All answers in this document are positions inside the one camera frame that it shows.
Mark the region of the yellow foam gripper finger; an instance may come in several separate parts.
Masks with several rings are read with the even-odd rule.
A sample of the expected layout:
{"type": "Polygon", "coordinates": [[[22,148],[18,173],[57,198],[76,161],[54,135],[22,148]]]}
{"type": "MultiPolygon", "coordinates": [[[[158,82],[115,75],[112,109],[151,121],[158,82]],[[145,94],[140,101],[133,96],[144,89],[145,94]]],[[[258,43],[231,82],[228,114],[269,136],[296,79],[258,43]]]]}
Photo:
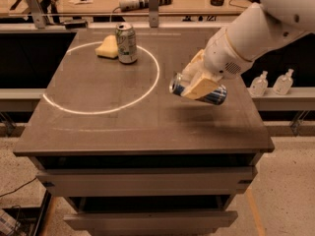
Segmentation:
{"type": "Polygon", "coordinates": [[[201,80],[204,69],[204,50],[199,52],[191,59],[189,64],[182,71],[182,78],[187,83],[196,83],[201,80]]]}
{"type": "Polygon", "coordinates": [[[189,99],[198,99],[214,91],[220,84],[221,76],[198,72],[190,84],[182,92],[182,96],[189,99]]]}

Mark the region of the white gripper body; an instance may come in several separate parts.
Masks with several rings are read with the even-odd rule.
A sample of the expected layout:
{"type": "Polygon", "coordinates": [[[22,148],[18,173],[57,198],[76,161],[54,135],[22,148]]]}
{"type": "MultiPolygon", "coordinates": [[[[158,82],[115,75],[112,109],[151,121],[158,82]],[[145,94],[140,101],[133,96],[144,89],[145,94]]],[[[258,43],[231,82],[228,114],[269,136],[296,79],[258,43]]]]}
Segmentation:
{"type": "Polygon", "coordinates": [[[204,49],[204,66],[216,76],[234,79],[253,65],[233,49],[226,28],[221,28],[208,41],[204,49]]]}

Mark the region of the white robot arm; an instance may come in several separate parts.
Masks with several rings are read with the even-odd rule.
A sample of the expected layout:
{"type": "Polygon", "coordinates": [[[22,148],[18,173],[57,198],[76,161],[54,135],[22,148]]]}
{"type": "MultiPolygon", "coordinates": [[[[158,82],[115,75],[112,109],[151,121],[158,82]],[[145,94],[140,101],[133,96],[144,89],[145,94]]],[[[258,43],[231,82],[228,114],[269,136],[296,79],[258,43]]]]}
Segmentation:
{"type": "Polygon", "coordinates": [[[222,78],[248,71],[269,51],[315,31],[315,0],[260,0],[220,29],[182,71],[183,97],[197,100],[222,78]]]}

